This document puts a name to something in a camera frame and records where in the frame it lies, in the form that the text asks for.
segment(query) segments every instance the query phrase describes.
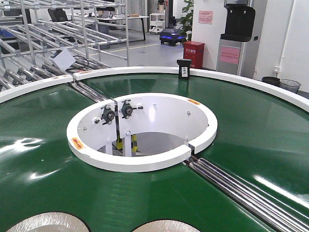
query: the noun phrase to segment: circular conveyor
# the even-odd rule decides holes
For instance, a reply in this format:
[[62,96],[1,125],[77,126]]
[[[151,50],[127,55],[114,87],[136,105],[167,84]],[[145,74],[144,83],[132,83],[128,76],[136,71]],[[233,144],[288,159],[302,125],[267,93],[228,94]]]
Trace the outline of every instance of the circular conveyor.
[[[153,92],[204,104],[216,115],[218,131],[196,156],[308,224],[309,101],[233,75],[192,70],[187,81],[177,73],[123,68],[74,79],[110,98]],[[94,102],[70,81],[58,77],[0,93],[0,231],[46,212],[73,215],[93,232],[131,232],[159,219],[201,232],[273,231],[183,163],[120,173],[78,159],[68,146],[67,125]]]

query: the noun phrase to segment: green conveyor belt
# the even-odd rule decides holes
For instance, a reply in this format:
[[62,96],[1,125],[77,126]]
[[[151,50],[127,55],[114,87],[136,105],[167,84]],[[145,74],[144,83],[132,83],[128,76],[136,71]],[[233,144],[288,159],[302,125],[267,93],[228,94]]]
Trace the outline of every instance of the green conveyor belt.
[[[214,144],[199,155],[308,215],[308,208],[254,178],[264,177],[299,199],[308,193],[304,111],[259,91],[199,77],[188,83],[171,74],[135,74],[85,83],[111,97],[165,92],[202,102],[219,126]],[[68,147],[66,127],[92,103],[60,85],[0,104],[0,231],[50,211],[73,214],[92,232],[129,232],[163,218],[202,232],[272,231],[183,164],[135,174],[79,160]]]
[[216,115],[218,133],[199,156],[309,215],[307,112],[261,91],[202,77],[188,82],[173,74],[127,74],[85,83],[111,97],[163,92],[203,103]]

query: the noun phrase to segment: white cart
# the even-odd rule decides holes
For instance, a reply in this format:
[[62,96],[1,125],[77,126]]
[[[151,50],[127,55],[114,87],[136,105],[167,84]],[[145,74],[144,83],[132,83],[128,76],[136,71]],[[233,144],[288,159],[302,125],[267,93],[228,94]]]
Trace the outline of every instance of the white cart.
[[159,33],[165,26],[165,13],[150,14],[149,32]]

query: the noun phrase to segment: gray floor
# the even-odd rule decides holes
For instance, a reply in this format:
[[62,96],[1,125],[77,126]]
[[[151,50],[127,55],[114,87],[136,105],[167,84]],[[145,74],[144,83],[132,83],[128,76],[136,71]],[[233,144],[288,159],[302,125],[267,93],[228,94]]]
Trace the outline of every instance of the gray floor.
[[[110,35],[118,38],[124,38],[123,30],[110,30]],[[143,39],[142,32],[129,31],[129,41]],[[126,57],[126,44],[112,44],[109,49],[104,51]],[[95,51],[90,52],[92,58],[98,59],[98,55],[93,55]],[[124,67],[126,61],[102,54],[102,62],[112,67]],[[146,33],[145,41],[129,42],[129,61],[130,66],[170,66],[177,67],[176,60],[183,57],[183,46],[177,43],[176,46],[160,43],[158,34]]]

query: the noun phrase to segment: black water dispenser top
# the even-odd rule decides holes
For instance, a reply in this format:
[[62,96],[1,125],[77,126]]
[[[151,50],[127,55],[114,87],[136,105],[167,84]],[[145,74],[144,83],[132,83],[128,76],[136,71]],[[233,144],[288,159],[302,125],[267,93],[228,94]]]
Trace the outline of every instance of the black water dispenser top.
[[255,9],[245,4],[227,4],[227,18],[223,40],[248,42],[252,37]]

